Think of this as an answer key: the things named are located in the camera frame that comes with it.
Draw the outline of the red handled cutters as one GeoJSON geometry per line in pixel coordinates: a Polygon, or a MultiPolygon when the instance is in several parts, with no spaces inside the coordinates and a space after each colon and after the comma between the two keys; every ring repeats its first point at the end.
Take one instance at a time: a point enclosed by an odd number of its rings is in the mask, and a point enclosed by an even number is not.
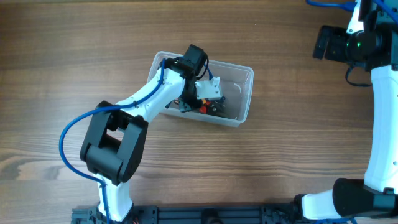
{"type": "Polygon", "coordinates": [[[208,114],[208,112],[209,112],[210,109],[211,109],[212,101],[209,101],[209,100],[206,100],[206,99],[202,99],[201,101],[202,101],[202,106],[201,106],[201,108],[199,109],[200,113],[202,113],[202,114],[208,114]]]}

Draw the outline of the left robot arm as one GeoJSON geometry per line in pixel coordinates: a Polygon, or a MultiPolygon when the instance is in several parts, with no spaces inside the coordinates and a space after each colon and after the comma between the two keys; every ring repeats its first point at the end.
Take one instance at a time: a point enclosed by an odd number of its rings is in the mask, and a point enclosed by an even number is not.
{"type": "Polygon", "coordinates": [[[190,45],[183,56],[163,59],[157,75],[131,97],[96,107],[80,151],[80,159],[100,181],[95,223],[132,218],[129,179],[141,162],[149,123],[173,100],[182,113],[202,106],[195,83],[208,62],[203,49],[190,45]]]}

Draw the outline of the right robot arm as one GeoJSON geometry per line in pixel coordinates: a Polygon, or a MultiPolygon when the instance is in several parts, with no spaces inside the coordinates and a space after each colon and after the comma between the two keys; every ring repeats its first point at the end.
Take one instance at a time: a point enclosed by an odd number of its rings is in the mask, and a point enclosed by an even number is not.
{"type": "Polygon", "coordinates": [[[307,1],[352,14],[348,27],[323,26],[313,57],[369,72],[374,121],[371,154],[363,179],[339,178],[332,189],[296,197],[296,220],[353,222],[397,218],[397,1],[307,1]]]}

